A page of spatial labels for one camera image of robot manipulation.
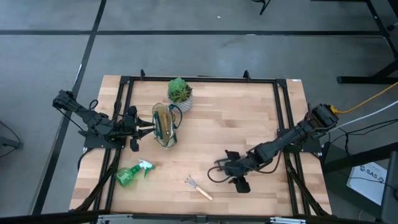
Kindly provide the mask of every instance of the plant pot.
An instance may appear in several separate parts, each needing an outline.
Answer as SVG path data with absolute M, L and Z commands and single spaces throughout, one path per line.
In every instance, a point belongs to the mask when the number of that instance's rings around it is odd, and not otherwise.
M 191 91 L 191 95 L 189 96 L 189 98 L 187 100 L 185 100 L 184 102 L 179 102 L 179 103 L 178 102 L 174 102 L 170 98 L 169 98 L 169 101 L 170 101 L 171 104 L 174 104 L 175 106 L 178 106 L 181 109 L 181 111 L 183 113 L 185 113 L 185 112 L 187 112 L 188 110 L 191 109 L 192 104 L 193 104 L 192 91 Z

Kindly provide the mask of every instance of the succulent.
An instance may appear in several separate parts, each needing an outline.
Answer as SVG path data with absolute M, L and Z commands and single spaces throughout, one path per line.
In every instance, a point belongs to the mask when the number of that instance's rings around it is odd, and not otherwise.
M 169 81 L 169 98 L 176 103 L 184 102 L 191 96 L 192 88 L 182 79 Z

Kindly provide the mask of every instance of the wooden tabletop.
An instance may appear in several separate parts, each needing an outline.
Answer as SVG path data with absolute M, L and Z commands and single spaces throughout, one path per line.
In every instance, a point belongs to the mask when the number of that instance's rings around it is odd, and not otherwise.
M 99 91 L 97 112 L 112 115 L 120 76 L 104 76 Z M 307 111 L 300 80 L 287 80 L 295 123 Z M 140 151 L 132 152 L 129 140 L 122 150 L 119 168 L 132 167 L 138 159 L 155 165 L 147 178 L 142 171 L 127 188 L 116 183 L 112 212 L 174 213 L 207 215 L 291 215 L 289 188 L 284 160 L 273 174 L 250 172 L 246 180 L 248 194 L 238 194 L 233 184 L 216 184 L 207 178 L 214 161 L 226 157 L 225 149 L 244 154 L 255 145 L 272 141 L 278 128 L 275 99 L 271 84 L 264 83 L 201 83 L 191 82 L 193 108 L 183 116 L 177 129 L 178 143 L 164 149 L 152 134 L 139 141 Z M 282 109 L 284 101 L 280 90 Z M 134 82 L 131 105 L 137 106 L 138 116 L 152 121 L 152 107 L 168 103 L 167 82 Z M 284 110 L 284 121 L 287 117 Z M 94 149 L 81 162 L 70 208 L 79 206 L 93 190 L 100 176 L 104 149 Z M 301 153 L 305 183 L 327 212 L 331 212 L 319 160 Z M 275 161 L 263 171 L 272 170 Z M 191 175 L 196 183 L 213 196 L 209 201 L 184 183 Z M 215 180 L 225 178 L 222 172 L 211 172 Z M 103 190 L 100 208 L 104 208 L 108 186 Z M 296 186 L 299 211 L 303 212 L 300 191 Z

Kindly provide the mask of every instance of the concrete floor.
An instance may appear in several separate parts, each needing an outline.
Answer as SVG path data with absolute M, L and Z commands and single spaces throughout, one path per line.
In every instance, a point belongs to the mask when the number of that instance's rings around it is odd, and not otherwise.
M 385 25 L 396 21 L 387 1 L 373 4 Z M 100 0 L 3 0 L 0 29 L 91 30 L 99 5 Z M 278 0 L 258 16 L 260 8 L 248 0 L 113 0 L 106 4 L 99 29 L 377 30 L 361 2 Z M 52 98 L 59 89 L 72 88 L 87 40 L 87 35 L 0 35 L 0 119 L 24 142 L 21 149 L 0 160 L 0 217 L 30 213 L 61 119 L 51 107 Z M 339 85 L 335 78 L 371 75 L 392 60 L 380 38 L 104 35 L 95 39 L 77 100 L 87 105 L 95 99 L 103 75 L 138 75 L 141 68 L 147 75 L 217 77 L 241 77 L 249 70 L 256 78 L 302 79 L 308 102 L 329 103 L 343 110 L 386 86 Z M 395 101 L 397 94 L 395 88 L 341 116 L 340 122 L 376 111 Z M 346 129 L 393 119 L 396 114 L 397 108 L 391 108 Z M 393 128 L 350 138 L 350 151 L 358 153 L 396 141 Z M 68 210 L 82 147 L 83 138 L 69 125 L 45 213 Z M 335 215 L 358 218 L 360 208 L 338 195 L 330 193 L 330 202 Z M 371 218 L 365 213 L 362 217 Z

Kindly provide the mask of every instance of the spray bottle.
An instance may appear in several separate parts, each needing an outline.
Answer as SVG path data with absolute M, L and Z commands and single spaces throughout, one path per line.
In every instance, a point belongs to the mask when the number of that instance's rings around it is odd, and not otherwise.
M 142 169 L 145 169 L 144 178 L 147 177 L 147 174 L 150 170 L 155 169 L 155 166 L 150 162 L 139 159 L 139 164 L 135 165 L 132 168 L 121 168 L 116 173 L 116 180 L 118 180 L 119 184 L 122 187 L 127 187 L 131 181 L 134 179 L 135 175 Z

